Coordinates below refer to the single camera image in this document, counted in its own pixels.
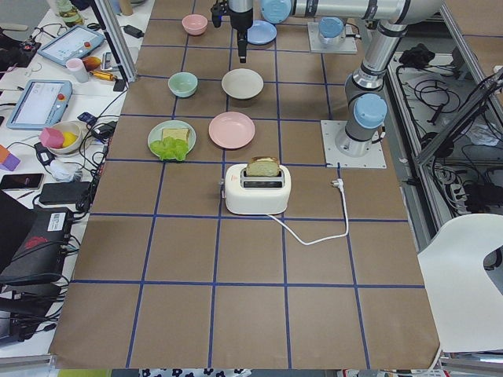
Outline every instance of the white toaster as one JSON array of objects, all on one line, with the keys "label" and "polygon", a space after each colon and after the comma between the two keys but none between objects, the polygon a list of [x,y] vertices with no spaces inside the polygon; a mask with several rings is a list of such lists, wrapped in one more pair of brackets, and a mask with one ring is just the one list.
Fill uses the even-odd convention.
[{"label": "white toaster", "polygon": [[277,177],[247,177],[246,163],[232,165],[224,179],[224,198],[234,214],[280,214],[292,188],[290,172],[280,165]]}]

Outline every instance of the yellow lemon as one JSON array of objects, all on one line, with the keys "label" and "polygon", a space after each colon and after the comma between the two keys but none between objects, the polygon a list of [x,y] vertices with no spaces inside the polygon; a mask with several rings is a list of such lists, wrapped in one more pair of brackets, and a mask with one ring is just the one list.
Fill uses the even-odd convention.
[{"label": "yellow lemon", "polygon": [[75,140],[77,140],[77,135],[72,134],[71,132],[64,131],[62,132],[62,134],[64,138],[63,145],[61,146],[62,148],[69,147],[70,145],[75,143]]}]

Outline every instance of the blue joint cap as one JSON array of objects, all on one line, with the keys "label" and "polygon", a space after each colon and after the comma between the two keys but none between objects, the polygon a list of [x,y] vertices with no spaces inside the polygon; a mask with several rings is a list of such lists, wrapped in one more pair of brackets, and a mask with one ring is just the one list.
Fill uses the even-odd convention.
[{"label": "blue joint cap", "polygon": [[324,38],[335,38],[343,32],[344,24],[340,18],[323,17],[318,24],[318,28]]},{"label": "blue joint cap", "polygon": [[377,94],[364,94],[356,100],[353,113],[354,118],[363,128],[367,130],[377,128],[386,117],[386,101]]},{"label": "blue joint cap", "polygon": [[260,12],[267,22],[279,24],[290,16],[291,0],[260,0]]}]

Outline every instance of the lettuce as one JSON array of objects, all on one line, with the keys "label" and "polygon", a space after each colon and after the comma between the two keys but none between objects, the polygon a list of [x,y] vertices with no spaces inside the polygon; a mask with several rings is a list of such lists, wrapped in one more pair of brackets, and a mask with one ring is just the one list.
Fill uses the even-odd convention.
[{"label": "lettuce", "polygon": [[156,140],[150,143],[150,150],[159,156],[161,161],[165,159],[176,159],[184,161],[185,156],[189,152],[189,145],[186,141],[166,137],[163,140]]}]

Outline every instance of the white mounting plate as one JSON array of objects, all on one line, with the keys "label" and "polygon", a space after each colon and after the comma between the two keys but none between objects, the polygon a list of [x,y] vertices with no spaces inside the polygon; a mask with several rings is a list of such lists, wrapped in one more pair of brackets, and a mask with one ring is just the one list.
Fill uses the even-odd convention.
[{"label": "white mounting plate", "polygon": [[[362,157],[347,156],[336,147],[336,135],[339,130],[346,126],[346,123],[347,121],[345,120],[321,121],[321,134],[323,136],[327,167],[337,167],[339,164],[342,168],[386,169],[386,161],[384,160],[380,142],[372,144],[370,150]],[[379,134],[376,132],[373,140],[376,140],[378,137]]]},{"label": "white mounting plate", "polygon": [[[350,25],[346,25],[346,34],[352,34],[353,29]],[[309,35],[309,44],[312,53],[341,53],[341,54],[356,54],[356,42],[354,37],[346,37],[341,43],[335,45],[324,45],[318,38],[318,22],[307,23],[307,34]]]}]

